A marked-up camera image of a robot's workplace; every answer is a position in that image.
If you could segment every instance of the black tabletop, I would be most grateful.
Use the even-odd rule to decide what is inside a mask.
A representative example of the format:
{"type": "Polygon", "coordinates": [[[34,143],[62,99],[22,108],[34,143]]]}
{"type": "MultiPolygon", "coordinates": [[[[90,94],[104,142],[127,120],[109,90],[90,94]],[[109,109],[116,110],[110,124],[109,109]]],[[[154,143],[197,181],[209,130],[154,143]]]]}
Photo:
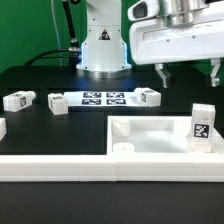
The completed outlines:
{"type": "Polygon", "coordinates": [[[224,134],[224,88],[209,88],[206,77],[196,69],[172,68],[173,87],[165,89],[152,70],[133,71],[118,79],[95,80],[77,76],[68,67],[13,67],[0,76],[0,95],[19,90],[37,94],[33,105],[19,112],[5,112],[2,97],[0,117],[7,122],[7,136],[0,154],[59,155],[106,154],[107,117],[190,116],[193,103],[216,106],[215,128],[224,134]],[[49,93],[68,91],[132,92],[150,87],[162,94],[160,107],[70,107],[68,115],[54,116],[48,108],[49,93]]]}
{"type": "MultiPolygon", "coordinates": [[[[223,88],[208,88],[206,77],[192,68],[171,72],[176,84],[164,89],[153,70],[92,80],[63,67],[10,68],[0,76],[1,96],[34,90],[37,98],[18,113],[4,112],[1,101],[0,117],[7,120],[8,134],[0,154],[105,154],[108,115],[190,116],[193,103],[216,106],[215,127],[224,136],[223,88]],[[52,92],[136,87],[161,92],[161,107],[73,107],[68,115],[53,116],[47,106],[52,92]]],[[[223,208],[223,183],[0,183],[1,224],[223,224],[223,208]]]]}

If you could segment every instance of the metal bracket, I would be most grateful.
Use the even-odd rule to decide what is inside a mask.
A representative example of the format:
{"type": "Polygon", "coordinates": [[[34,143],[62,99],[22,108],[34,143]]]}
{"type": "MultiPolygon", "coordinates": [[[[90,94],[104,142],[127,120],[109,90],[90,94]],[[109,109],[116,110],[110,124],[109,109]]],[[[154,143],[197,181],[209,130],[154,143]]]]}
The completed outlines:
{"type": "Polygon", "coordinates": [[[163,64],[155,64],[155,69],[157,71],[157,73],[159,74],[159,76],[162,78],[163,80],[163,87],[164,88],[168,88],[171,86],[171,74],[168,71],[167,68],[164,68],[163,64]]]}
{"type": "Polygon", "coordinates": [[[220,79],[217,77],[217,74],[221,67],[221,59],[220,58],[211,59],[211,65],[214,66],[210,75],[211,86],[217,87],[220,84],[220,79]]]}

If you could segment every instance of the white rectangular block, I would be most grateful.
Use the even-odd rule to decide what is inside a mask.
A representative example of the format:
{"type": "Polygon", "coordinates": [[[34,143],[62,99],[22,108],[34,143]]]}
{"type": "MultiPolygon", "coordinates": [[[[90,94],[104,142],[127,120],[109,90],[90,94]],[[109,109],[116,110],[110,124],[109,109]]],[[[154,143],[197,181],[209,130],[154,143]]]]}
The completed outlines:
{"type": "Polygon", "coordinates": [[[150,88],[136,88],[137,100],[145,103],[148,107],[161,105],[161,93],[150,88]]]}
{"type": "Polygon", "coordinates": [[[17,112],[32,105],[32,100],[36,97],[33,91],[18,91],[3,97],[5,111],[17,112]]]}
{"type": "Polygon", "coordinates": [[[54,115],[68,114],[68,101],[61,93],[49,94],[48,106],[54,115]]]}
{"type": "Polygon", "coordinates": [[[214,122],[214,105],[193,104],[190,150],[211,152],[214,122]]]}
{"type": "Polygon", "coordinates": [[[6,135],[5,118],[0,118],[0,141],[6,135]]]}

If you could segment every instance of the green wall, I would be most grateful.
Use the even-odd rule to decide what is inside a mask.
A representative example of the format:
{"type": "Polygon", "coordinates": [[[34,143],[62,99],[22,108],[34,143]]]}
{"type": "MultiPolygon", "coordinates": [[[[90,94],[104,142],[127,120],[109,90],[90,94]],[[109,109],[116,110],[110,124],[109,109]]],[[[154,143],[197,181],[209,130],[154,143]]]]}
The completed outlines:
{"type": "MultiPolygon", "coordinates": [[[[127,9],[137,0],[122,0],[122,37],[128,43],[131,22],[127,19],[127,9]]],[[[77,38],[82,42],[86,37],[85,1],[77,6],[71,5],[77,38]]],[[[61,0],[55,0],[55,13],[60,33],[61,46],[69,46],[69,36],[61,0]]],[[[0,7],[0,72],[11,66],[23,65],[39,53],[57,49],[51,0],[1,0],[0,7]]],[[[129,62],[133,63],[129,53],[129,62]]],[[[59,65],[59,60],[41,60],[35,65],[59,65]]],[[[205,74],[210,74],[208,60],[185,63],[205,74]]],[[[221,72],[224,86],[224,70],[221,72]]]]}

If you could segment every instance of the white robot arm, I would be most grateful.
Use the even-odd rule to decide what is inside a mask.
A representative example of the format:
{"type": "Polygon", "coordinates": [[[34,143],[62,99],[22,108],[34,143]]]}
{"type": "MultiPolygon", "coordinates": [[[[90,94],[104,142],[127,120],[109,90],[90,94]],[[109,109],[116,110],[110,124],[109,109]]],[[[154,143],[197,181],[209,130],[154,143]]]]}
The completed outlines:
{"type": "Polygon", "coordinates": [[[211,59],[212,86],[224,57],[224,1],[141,0],[128,10],[133,60],[155,64],[167,87],[163,63],[211,59]]]}

